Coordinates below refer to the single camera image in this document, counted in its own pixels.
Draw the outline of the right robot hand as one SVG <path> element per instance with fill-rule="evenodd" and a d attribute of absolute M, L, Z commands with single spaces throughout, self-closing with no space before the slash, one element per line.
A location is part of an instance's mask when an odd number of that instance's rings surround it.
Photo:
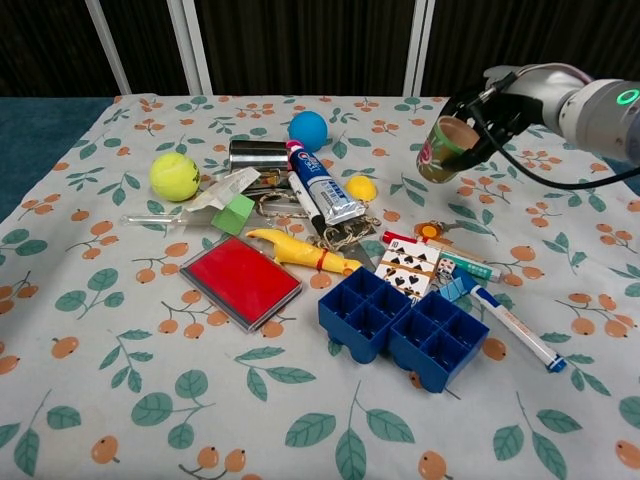
<path fill-rule="evenodd" d="M 559 115 L 564 103 L 592 78 L 563 63 L 527 66 L 500 65 L 483 73 L 484 79 L 449 98 L 441 114 L 463 122 L 474 121 L 479 139 L 451 160 L 444 162 L 449 172 L 469 170 L 488 161 L 511 139 L 531 125 L 543 125 L 558 134 Z"/>

